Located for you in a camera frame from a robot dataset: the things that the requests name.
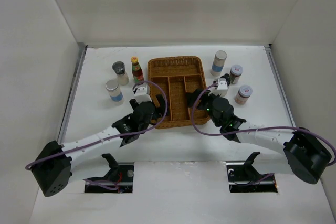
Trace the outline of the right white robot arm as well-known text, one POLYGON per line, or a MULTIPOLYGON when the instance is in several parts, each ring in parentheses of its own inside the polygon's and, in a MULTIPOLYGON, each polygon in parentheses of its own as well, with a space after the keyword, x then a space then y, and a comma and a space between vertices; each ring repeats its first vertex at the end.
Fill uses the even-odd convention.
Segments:
POLYGON ((206 89, 186 93, 187 106, 204 110, 219 128, 217 136, 229 141, 252 144, 278 153, 275 161, 263 161, 260 152, 253 152, 240 165, 228 167, 229 179, 240 186, 250 186, 275 173, 292 174, 308 184, 316 184, 324 170, 335 164, 335 147, 316 133, 302 127, 262 127, 239 118, 222 96, 228 75, 216 79, 206 89))

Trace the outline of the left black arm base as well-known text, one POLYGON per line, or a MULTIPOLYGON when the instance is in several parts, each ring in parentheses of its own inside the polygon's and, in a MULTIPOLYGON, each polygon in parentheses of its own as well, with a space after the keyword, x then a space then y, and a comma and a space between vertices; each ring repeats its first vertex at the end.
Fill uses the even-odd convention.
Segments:
POLYGON ((118 163, 111 154, 102 154, 108 170, 86 179, 86 194, 129 194, 133 192, 134 163, 118 163))

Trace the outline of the blue label bead jar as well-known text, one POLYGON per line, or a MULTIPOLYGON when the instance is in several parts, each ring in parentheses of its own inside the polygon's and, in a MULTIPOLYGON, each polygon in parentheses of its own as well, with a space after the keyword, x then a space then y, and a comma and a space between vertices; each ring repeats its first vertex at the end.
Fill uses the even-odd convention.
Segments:
POLYGON ((219 50, 215 53, 213 64, 211 67, 211 74, 213 76, 220 76, 227 59, 227 53, 223 50, 219 50))
POLYGON ((122 104, 124 102, 123 94, 117 80, 107 81, 106 90, 114 103, 122 104))

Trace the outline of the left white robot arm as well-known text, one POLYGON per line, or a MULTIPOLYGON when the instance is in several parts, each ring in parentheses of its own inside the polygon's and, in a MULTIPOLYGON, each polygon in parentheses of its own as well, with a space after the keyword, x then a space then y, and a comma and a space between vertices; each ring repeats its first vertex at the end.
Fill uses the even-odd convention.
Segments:
POLYGON ((156 98, 159 107, 150 98, 130 100, 131 114, 92 136, 66 144, 56 141, 46 144, 36 160, 26 167, 44 196, 51 197, 77 180, 105 190, 118 190, 123 175, 112 153, 154 129, 152 120, 163 121, 168 111, 167 98, 165 94, 156 98))

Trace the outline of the black top salt grinder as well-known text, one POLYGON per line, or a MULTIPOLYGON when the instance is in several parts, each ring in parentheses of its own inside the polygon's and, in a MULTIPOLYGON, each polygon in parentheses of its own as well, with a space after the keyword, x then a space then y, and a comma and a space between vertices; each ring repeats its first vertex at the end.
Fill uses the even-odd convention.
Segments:
POLYGON ((125 64, 122 61, 116 61, 112 65, 112 69, 117 75, 118 84, 125 86, 129 83, 129 77, 125 71, 125 64))

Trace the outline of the white lid spice jar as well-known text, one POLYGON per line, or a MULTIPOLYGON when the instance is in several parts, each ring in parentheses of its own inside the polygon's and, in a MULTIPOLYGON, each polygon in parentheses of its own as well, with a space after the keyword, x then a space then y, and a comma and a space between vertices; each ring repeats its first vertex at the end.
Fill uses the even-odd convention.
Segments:
POLYGON ((252 95, 252 93, 253 93, 253 89, 251 88, 251 86, 242 85, 239 88, 234 100, 237 104, 244 105, 249 99, 249 97, 252 95))
POLYGON ((232 65, 229 74, 230 83, 237 84, 242 73, 243 73, 243 67, 241 65, 232 65))

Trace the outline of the red sauce bottle yellow cap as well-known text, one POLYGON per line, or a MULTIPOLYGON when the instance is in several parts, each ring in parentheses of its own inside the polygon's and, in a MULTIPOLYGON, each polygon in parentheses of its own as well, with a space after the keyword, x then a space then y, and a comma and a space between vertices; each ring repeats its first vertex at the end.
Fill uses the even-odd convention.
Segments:
POLYGON ((132 74, 134 78, 135 83, 139 83, 144 80, 143 77, 143 71, 142 68, 139 64, 139 60, 137 57, 132 57, 131 58, 131 63, 132 63, 132 74))

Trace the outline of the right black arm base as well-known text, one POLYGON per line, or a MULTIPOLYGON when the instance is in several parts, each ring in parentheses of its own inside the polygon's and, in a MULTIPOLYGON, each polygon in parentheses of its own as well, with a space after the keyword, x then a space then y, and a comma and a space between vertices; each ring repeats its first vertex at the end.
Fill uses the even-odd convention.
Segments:
POLYGON ((260 174, 253 163, 260 152, 253 152, 245 161, 226 162, 228 186, 231 193, 277 193, 275 176, 260 174))

